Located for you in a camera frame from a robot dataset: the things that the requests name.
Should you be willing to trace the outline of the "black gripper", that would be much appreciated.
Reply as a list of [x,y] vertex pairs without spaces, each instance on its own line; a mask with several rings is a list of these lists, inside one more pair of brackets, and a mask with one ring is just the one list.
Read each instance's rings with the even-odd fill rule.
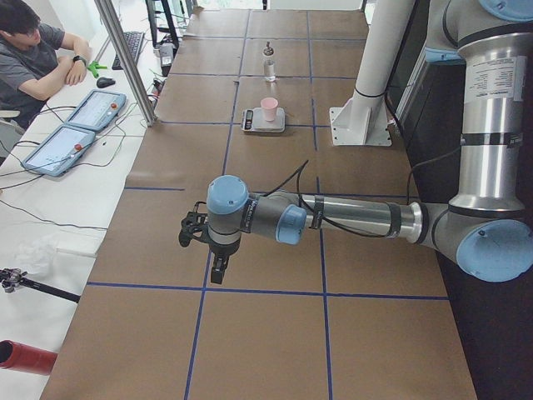
[[225,276],[230,256],[237,252],[240,247],[241,239],[228,244],[222,244],[211,240],[209,248],[214,255],[214,260],[211,269],[210,282],[214,284],[222,284]]

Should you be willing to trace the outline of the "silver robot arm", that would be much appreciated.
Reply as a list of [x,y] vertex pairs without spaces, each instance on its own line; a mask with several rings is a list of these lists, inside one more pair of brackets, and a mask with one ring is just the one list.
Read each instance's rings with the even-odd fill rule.
[[253,192],[244,167],[215,178],[201,215],[201,239],[213,255],[211,280],[221,283],[242,235],[295,245],[306,229],[335,228],[363,238],[404,238],[436,250],[466,273],[499,283],[532,265],[532,231],[516,196],[522,143],[523,86],[532,50],[529,1],[434,1],[429,8],[426,59],[464,63],[466,85],[458,193],[445,203],[350,199],[358,183],[390,186],[406,170],[392,159],[394,145],[379,125],[386,114],[386,75],[414,4],[380,1],[352,96],[330,111],[332,147],[320,157],[340,178],[341,193]]

